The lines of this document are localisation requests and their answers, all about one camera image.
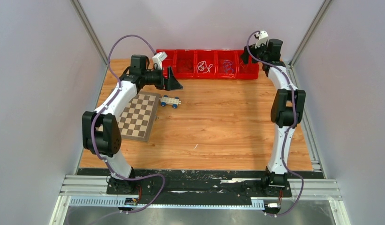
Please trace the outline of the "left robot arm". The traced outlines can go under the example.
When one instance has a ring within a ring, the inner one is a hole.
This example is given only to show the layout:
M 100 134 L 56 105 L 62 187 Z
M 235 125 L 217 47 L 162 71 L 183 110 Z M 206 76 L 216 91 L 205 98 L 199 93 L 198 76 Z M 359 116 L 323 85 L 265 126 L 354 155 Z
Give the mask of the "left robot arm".
M 102 105 L 82 115 L 82 143 L 102 160 L 110 171 L 110 185 L 120 188 L 125 194 L 135 192 L 137 178 L 134 169 L 121 153 L 121 132 L 118 126 L 128 103 L 146 85 L 158 90 L 181 90 L 183 86 L 174 77 L 171 67 L 164 68 L 165 52 L 152 57 L 153 68 L 149 69 L 149 58 L 132 55 L 130 66 L 117 78 L 117 85 Z

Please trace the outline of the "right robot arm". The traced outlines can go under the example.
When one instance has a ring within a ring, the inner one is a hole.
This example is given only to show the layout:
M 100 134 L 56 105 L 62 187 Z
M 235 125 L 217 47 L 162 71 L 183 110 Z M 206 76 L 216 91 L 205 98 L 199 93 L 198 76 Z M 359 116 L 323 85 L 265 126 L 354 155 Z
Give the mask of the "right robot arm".
M 286 65 L 280 59 L 282 45 L 279 39 L 269 39 L 259 45 L 247 44 L 241 55 L 244 64 L 261 62 L 265 75 L 276 89 L 270 112 L 275 125 L 275 138 L 270 162 L 261 183 L 263 193 L 269 196 L 286 189 L 288 185 L 290 145 L 296 127 L 302 120 L 306 98 L 306 92 L 298 89 L 287 75 Z

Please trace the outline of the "red bin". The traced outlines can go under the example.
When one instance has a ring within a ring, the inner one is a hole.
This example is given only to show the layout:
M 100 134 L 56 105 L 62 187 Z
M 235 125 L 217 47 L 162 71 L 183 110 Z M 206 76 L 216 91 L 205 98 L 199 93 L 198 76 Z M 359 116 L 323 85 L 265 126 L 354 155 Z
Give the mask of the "red bin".
M 216 54 L 213 50 L 196 50 L 195 54 L 196 79 L 212 79 L 216 72 Z
M 235 79 L 237 72 L 236 50 L 215 50 L 217 59 L 217 77 L 219 79 Z
M 246 79 L 246 80 L 255 80 L 258 78 L 259 67 L 257 63 L 251 63 L 251 58 L 249 57 L 249 64 L 243 64 L 240 59 L 240 55 L 243 53 L 243 50 L 237 50 L 236 55 L 238 59 L 237 63 L 237 72 L 236 79 Z
M 175 49 L 157 49 L 156 53 L 159 52 L 165 52 L 167 54 L 167 57 L 162 61 L 162 67 L 163 69 L 163 75 L 164 77 L 167 77 L 167 68 L 171 67 L 172 71 L 175 72 L 175 56 L 176 56 L 176 50 Z
M 176 50 L 175 57 L 175 76 L 181 79 L 190 79 L 194 76 L 194 57 L 195 52 L 188 49 Z

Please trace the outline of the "white toy car blue wheels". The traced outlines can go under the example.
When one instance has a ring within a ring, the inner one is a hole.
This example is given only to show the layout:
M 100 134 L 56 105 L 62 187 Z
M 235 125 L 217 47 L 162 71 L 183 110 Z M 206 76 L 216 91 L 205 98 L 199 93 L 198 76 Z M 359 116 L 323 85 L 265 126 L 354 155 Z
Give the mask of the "white toy car blue wheels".
M 165 107 L 167 105 L 171 105 L 172 108 L 176 109 L 178 108 L 178 106 L 182 103 L 179 99 L 179 97 L 175 97 L 175 98 L 172 98 L 172 97 L 169 97 L 167 95 L 163 95 L 161 98 L 160 98 L 160 105 L 162 107 Z

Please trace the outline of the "checkered chessboard mat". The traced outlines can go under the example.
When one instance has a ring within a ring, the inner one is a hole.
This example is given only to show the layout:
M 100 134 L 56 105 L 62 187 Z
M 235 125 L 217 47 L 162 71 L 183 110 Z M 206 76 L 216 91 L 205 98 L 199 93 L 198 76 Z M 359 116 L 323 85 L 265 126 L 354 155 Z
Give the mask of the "checkered chessboard mat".
M 158 93 L 140 92 L 128 103 L 118 119 L 123 139 L 149 141 L 160 97 Z

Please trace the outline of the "right aluminium frame post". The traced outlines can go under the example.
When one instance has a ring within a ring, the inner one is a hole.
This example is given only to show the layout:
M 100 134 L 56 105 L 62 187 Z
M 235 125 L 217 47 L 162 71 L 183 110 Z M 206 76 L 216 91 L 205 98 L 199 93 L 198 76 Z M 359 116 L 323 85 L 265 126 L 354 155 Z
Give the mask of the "right aluminium frame post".
M 317 29 L 318 25 L 322 21 L 324 15 L 328 11 L 329 6 L 332 4 L 333 0 L 324 0 L 317 11 L 314 19 L 312 20 L 310 26 L 308 27 L 303 39 L 301 40 L 297 50 L 293 54 L 292 59 L 289 62 L 289 66 L 293 67 L 297 61 L 299 60 L 302 52 L 304 51 L 306 45 L 308 44 L 311 36 L 314 34 L 315 30 Z

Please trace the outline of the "aluminium frame post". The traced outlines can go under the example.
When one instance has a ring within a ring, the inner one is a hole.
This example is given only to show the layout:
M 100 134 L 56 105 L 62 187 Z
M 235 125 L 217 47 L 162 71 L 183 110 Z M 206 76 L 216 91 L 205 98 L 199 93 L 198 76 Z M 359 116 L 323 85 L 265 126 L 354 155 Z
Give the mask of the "aluminium frame post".
M 108 65 L 108 56 L 98 38 L 98 36 L 96 35 L 96 32 L 94 31 L 94 28 L 92 26 L 92 24 L 90 23 L 89 19 L 88 19 L 88 16 L 81 4 L 81 2 L 79 0 L 70 0 L 70 2 L 72 3 L 75 11 L 76 11 L 76 14 L 78 15 L 78 17 L 80 18 L 85 30 L 87 31 L 87 34 L 89 35 L 91 41 L 93 42 L 98 54 L 100 55 L 102 61 Z
M 317 29 L 318 25 L 322 21 L 324 15 L 328 11 L 329 6 L 332 4 L 333 0 L 324 0 L 317 11 L 314 19 L 312 20 L 310 26 L 308 27 L 303 39 L 301 40 L 297 50 L 293 54 L 292 59 L 289 62 L 289 66 L 293 67 L 297 61 L 299 60 L 302 52 L 304 51 L 306 45 L 308 44 L 311 36 L 314 34 L 315 30 Z

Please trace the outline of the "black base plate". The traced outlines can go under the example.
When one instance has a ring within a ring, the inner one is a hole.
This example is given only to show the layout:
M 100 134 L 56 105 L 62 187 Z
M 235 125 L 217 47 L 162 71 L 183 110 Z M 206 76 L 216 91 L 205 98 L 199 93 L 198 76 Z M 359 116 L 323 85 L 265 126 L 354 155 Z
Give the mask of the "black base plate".
M 154 175 L 138 181 L 115 181 L 108 169 L 80 168 L 77 175 L 104 177 L 104 193 L 136 195 L 139 203 L 174 205 L 248 205 L 252 197 L 293 197 L 291 186 L 264 187 L 264 171 L 136 169 L 132 177 Z

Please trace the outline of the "left aluminium frame post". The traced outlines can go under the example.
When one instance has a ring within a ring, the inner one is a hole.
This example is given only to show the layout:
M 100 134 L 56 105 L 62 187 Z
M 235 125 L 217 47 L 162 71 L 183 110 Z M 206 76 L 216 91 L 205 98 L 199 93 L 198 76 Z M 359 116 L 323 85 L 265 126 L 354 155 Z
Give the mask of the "left aluminium frame post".
M 81 4 L 81 2 L 79 0 L 70 0 L 70 2 L 72 3 L 75 11 L 76 11 L 76 14 L 78 15 L 78 17 L 80 18 L 85 30 L 87 31 L 87 34 L 89 35 L 91 41 L 93 42 L 98 54 L 100 55 L 102 61 L 108 65 L 108 56 L 98 38 L 98 36 L 96 35 L 96 32 L 94 31 L 94 28 L 92 26 L 92 24 L 90 23 L 89 19 L 88 19 L 88 16 Z

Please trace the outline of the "aluminium front rail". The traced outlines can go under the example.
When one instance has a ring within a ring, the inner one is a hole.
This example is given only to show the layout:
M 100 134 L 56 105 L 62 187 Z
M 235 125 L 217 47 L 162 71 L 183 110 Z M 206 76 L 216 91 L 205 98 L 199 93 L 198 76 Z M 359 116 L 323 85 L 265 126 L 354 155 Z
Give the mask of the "aluminium front rail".
M 336 188 L 337 183 L 333 180 L 324 181 L 325 188 L 319 188 L 321 180 L 307 179 L 304 182 L 304 190 L 300 200 L 307 201 L 341 201 L 342 196 L 340 190 Z M 132 198 L 132 195 L 108 195 L 106 193 L 107 183 L 105 176 L 74 176 L 67 175 L 64 179 L 60 190 L 60 196 L 71 196 L 70 206 L 98 206 L 98 207 L 129 207 L 141 208 L 145 203 L 138 203 L 137 205 L 125 204 L 127 199 Z M 168 209 L 257 209 L 263 210 L 266 202 L 275 201 L 274 197 L 248 197 L 245 203 L 234 204 L 159 204 L 154 201 L 150 208 L 168 208 Z

